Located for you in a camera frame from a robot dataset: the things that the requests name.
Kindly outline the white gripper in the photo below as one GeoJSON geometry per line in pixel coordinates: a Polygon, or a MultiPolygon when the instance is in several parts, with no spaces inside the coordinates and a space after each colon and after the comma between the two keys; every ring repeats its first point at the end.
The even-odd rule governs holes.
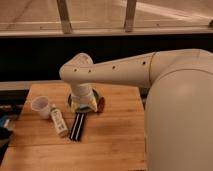
{"type": "Polygon", "coordinates": [[[94,112],[98,111],[93,89],[90,84],[72,84],[72,109],[77,109],[81,104],[89,106],[94,112]]]}

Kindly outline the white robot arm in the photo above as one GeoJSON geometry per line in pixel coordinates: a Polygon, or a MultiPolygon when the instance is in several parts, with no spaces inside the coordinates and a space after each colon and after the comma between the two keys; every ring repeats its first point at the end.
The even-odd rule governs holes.
{"type": "Polygon", "coordinates": [[[97,108],[93,83],[147,88],[147,171],[213,171],[213,52],[158,51],[98,64],[79,53],[60,78],[71,86],[73,109],[97,108]]]}

